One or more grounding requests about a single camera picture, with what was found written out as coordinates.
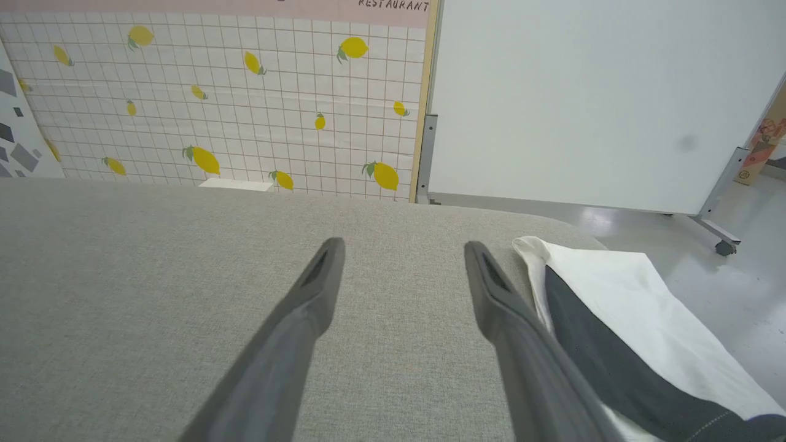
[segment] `lemon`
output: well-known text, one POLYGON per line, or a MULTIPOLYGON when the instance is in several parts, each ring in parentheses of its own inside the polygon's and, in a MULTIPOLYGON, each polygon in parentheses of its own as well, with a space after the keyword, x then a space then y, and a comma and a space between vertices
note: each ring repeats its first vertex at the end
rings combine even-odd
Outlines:
POLYGON ((152 43, 153 34, 148 28, 136 25, 128 32, 128 49, 135 50, 139 46, 147 46, 152 43))
POLYGON ((347 57, 363 57, 368 51, 369 47, 365 45, 363 39, 360 37, 350 37, 341 43, 341 46, 339 46, 339 51, 336 53, 336 58, 338 59, 339 63, 341 63, 342 60, 349 61, 347 57))
POLYGON ((112 169, 112 171, 117 175, 126 175, 126 168, 123 167, 123 165, 118 160, 110 157, 104 157, 102 161, 104 161, 104 164, 109 166, 109 168, 112 169))
POLYGON ((213 157, 212 153, 209 153, 207 150, 202 149, 198 145, 184 147, 182 154, 184 158, 188 157, 189 161, 196 163, 196 165, 199 166, 199 168, 203 171, 206 171, 209 174, 221 175, 219 161, 213 157))
POLYGON ((393 103, 393 110, 396 113, 398 113, 400 116, 408 116, 410 114, 410 111, 406 110, 404 104, 401 103, 400 101, 393 103))
POLYGON ((399 174, 395 169, 385 163, 372 161, 363 165, 363 172, 374 175, 376 183, 383 189, 397 190, 399 188, 399 174))
POLYGON ((245 62, 246 68, 248 68, 249 71, 254 72, 256 75, 263 76, 267 73, 265 68, 259 63, 259 60, 257 60, 256 55, 253 53, 246 51, 245 62))
POLYGON ((19 87, 21 87, 24 92, 32 92, 33 91, 33 88, 29 87, 28 84, 25 83, 23 79, 19 79, 19 87))
POLYGON ((208 98, 208 95, 202 92, 202 90, 196 84, 191 85, 191 93, 194 94, 194 97, 197 97, 200 100, 208 98))
POLYGON ((57 147, 55 147, 55 145, 49 140, 44 141, 46 142, 46 145, 50 147, 52 155, 54 155, 54 159, 62 163, 63 160, 60 159, 60 152, 57 150, 57 147))
POLYGON ((58 45, 54 45, 54 57, 62 64, 66 66, 73 66, 74 61, 71 58, 68 58, 68 54, 65 53, 65 50, 58 45))
POLYGON ((274 181, 277 181, 279 186, 287 190, 292 190, 295 185, 295 183, 292 182, 292 177, 282 171, 272 171, 271 173, 267 174, 267 176, 272 178, 274 181))
POLYGON ((314 127, 316 127, 318 131, 325 128, 325 116, 319 112, 317 113, 317 119, 314 121, 314 127))

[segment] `gray fabric cushion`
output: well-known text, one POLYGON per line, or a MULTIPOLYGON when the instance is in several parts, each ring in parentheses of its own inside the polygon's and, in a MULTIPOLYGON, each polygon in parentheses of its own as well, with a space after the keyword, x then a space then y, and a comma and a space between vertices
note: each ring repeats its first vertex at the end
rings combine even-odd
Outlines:
POLYGON ((346 240, 346 266, 296 438, 510 437, 463 244, 483 241, 519 290, 513 238, 603 248, 553 219, 468 208, 56 179, 0 186, 8 440, 176 437, 332 236, 346 240))

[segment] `white panel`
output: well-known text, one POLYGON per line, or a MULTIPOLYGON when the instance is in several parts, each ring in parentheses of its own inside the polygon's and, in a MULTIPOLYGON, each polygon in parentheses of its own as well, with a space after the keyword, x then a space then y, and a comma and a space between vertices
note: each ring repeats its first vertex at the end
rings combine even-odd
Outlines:
POLYGON ((784 71, 782 0, 445 2, 429 191, 696 214, 784 71))
POLYGON ((33 112, 24 96, 25 91, 22 90, 2 42, 0 70, 0 123, 11 130, 10 136, 6 136, 13 137, 13 142, 0 138, 0 178, 7 178, 9 175, 65 178, 60 162, 35 123, 33 112))

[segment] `grid pattern wall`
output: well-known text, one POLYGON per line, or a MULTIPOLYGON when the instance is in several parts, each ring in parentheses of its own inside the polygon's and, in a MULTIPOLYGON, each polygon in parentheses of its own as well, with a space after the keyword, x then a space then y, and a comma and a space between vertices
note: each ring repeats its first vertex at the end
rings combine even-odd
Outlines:
POLYGON ((423 28, 6 13, 0 32, 69 178, 193 186, 219 172, 283 192, 409 196, 423 28))

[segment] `cardboard box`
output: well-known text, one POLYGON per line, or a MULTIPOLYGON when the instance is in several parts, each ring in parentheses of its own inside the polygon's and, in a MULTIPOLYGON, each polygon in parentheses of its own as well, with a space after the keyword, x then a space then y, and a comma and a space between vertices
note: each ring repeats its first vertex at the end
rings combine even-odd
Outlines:
POLYGON ((745 158, 740 172, 734 181, 750 186, 764 168, 767 159, 786 135, 786 88, 781 87, 773 104, 769 107, 764 120, 751 140, 751 153, 745 158))

